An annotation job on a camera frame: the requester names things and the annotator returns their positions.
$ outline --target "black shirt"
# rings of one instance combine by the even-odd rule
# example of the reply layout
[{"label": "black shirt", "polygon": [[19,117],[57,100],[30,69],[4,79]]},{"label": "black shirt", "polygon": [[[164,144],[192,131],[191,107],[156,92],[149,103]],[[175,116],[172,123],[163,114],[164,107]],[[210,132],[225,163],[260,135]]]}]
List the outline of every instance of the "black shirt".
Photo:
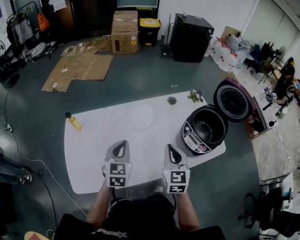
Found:
[{"label": "black shirt", "polygon": [[225,240],[218,226],[183,234],[176,227],[172,204],[166,201],[147,199],[119,201],[111,208],[102,228],[95,228],[70,214],[64,214],[55,231],[54,240],[118,238]]},{"label": "black shirt", "polygon": [[283,97],[292,100],[295,93],[292,78],[286,80],[286,77],[282,75],[276,83],[274,92],[276,93],[278,100],[283,99]]}]

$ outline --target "person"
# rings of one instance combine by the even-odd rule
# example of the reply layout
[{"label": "person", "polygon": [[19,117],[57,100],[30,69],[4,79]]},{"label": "person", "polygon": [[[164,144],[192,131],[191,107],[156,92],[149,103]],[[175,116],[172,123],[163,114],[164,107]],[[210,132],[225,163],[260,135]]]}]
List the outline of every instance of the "person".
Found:
[{"label": "person", "polygon": [[32,181],[31,173],[23,166],[4,157],[4,151],[0,147],[0,182],[24,184],[26,181]]},{"label": "person", "polygon": [[289,64],[284,70],[281,71],[281,77],[279,78],[276,86],[274,88],[274,93],[276,93],[277,99],[276,103],[281,105],[281,107],[286,107],[294,97],[294,85],[293,79],[295,75],[295,68]]},{"label": "person", "polygon": [[54,234],[63,239],[207,239],[225,240],[218,226],[200,229],[198,217],[188,193],[175,195],[179,227],[174,220],[175,207],[162,193],[163,180],[158,180],[154,194],[137,199],[127,189],[127,199],[114,199],[109,208],[111,189],[104,181],[83,222],[64,214]]}]

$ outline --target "gray floor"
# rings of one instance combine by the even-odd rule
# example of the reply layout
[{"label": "gray floor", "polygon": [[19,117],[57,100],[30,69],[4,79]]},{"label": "gray floor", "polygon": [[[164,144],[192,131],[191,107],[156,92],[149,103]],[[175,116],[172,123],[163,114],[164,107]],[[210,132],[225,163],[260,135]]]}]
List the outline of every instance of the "gray floor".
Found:
[{"label": "gray floor", "polygon": [[[72,81],[67,92],[43,92],[41,88],[63,48],[35,63],[28,62],[20,70],[18,83],[9,89],[6,104],[8,122],[14,129],[20,152],[32,159],[45,161],[55,178],[87,211],[96,194],[75,194],[67,174],[64,156],[65,112],[79,113],[150,97],[200,89],[208,103],[224,78],[224,73],[210,57],[202,63],[181,63],[161,58],[158,48],[143,48],[136,55],[116,55],[104,81]],[[4,116],[7,89],[0,85],[0,117]],[[44,166],[30,162],[17,153],[16,144],[0,121],[0,146],[6,156],[34,171]],[[191,169],[188,192],[202,227],[219,225],[227,240],[247,240],[255,236],[244,227],[237,216],[245,209],[245,195],[260,190],[258,168],[252,144],[244,123],[230,123],[225,138],[226,152],[217,158]],[[85,216],[53,181],[45,170],[43,179],[48,185],[60,221],[64,213],[84,220]],[[143,196],[145,186],[137,187]],[[49,195],[38,178],[33,183],[13,187],[18,220],[9,226],[21,236],[27,231],[46,235],[54,229],[53,210]]]}]

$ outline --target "orange bag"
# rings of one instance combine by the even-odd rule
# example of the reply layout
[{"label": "orange bag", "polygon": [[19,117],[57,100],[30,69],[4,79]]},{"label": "orange bag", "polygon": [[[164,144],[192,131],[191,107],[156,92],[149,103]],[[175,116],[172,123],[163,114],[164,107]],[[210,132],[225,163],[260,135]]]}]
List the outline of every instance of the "orange bag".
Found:
[{"label": "orange bag", "polygon": [[44,16],[42,13],[38,14],[37,20],[41,32],[44,32],[49,28],[50,26],[49,21],[47,20],[46,16]]}]

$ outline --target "yellow bottle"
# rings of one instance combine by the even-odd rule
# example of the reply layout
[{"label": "yellow bottle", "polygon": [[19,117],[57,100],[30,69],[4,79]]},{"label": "yellow bottle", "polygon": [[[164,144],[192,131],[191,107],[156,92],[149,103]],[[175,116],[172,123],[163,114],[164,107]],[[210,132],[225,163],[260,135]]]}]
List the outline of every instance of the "yellow bottle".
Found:
[{"label": "yellow bottle", "polygon": [[78,120],[76,118],[74,118],[70,114],[70,112],[66,112],[65,117],[68,118],[69,122],[73,125],[74,128],[76,128],[78,131],[81,131],[81,129],[82,129],[81,124],[78,122]]}]

